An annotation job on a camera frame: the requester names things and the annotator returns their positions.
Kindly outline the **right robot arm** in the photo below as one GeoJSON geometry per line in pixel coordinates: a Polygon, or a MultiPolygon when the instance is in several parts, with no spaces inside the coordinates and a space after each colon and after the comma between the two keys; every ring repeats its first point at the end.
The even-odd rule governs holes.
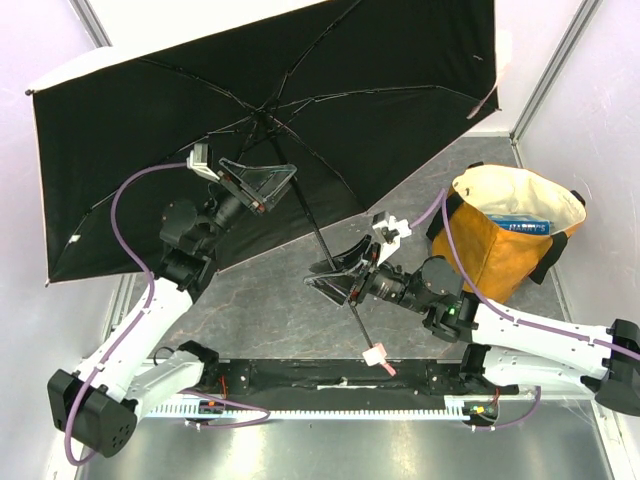
{"type": "Polygon", "coordinates": [[[571,385],[610,410],[639,414],[637,324],[581,325],[518,311],[465,291],[462,276],[442,256],[413,272],[381,256],[380,244],[364,236],[312,265],[304,283],[339,306],[373,296],[421,315],[437,338],[466,343],[462,377],[495,387],[571,385]]]}

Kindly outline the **pink folding umbrella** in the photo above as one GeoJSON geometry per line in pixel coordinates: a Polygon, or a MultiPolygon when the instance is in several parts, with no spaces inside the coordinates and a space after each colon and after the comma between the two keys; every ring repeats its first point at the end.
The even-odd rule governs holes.
{"type": "Polygon", "coordinates": [[[491,1],[325,1],[157,51],[105,47],[33,81],[47,277],[152,269],[174,200],[220,186],[184,167],[195,143],[296,186],[246,213],[217,270],[369,210],[499,108],[491,1]]]}

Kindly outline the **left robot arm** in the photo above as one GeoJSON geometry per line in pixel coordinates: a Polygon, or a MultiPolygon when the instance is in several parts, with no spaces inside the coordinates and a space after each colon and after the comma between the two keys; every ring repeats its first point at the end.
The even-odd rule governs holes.
{"type": "Polygon", "coordinates": [[[290,163],[249,167],[227,159],[212,172],[203,161],[184,167],[220,186],[197,206],[170,202],[162,214],[160,264],[152,269],[127,244],[118,225],[119,203],[110,209],[113,234],[141,268],[147,287],[134,310],[74,371],[57,370],[47,384],[55,426],[64,435],[67,461],[81,466],[96,454],[109,458],[130,440],[140,420],[171,396],[218,380],[219,355],[195,341],[144,373],[139,367],[166,331],[201,297],[216,273],[216,249],[248,212],[263,215],[291,186],[290,163]]]}

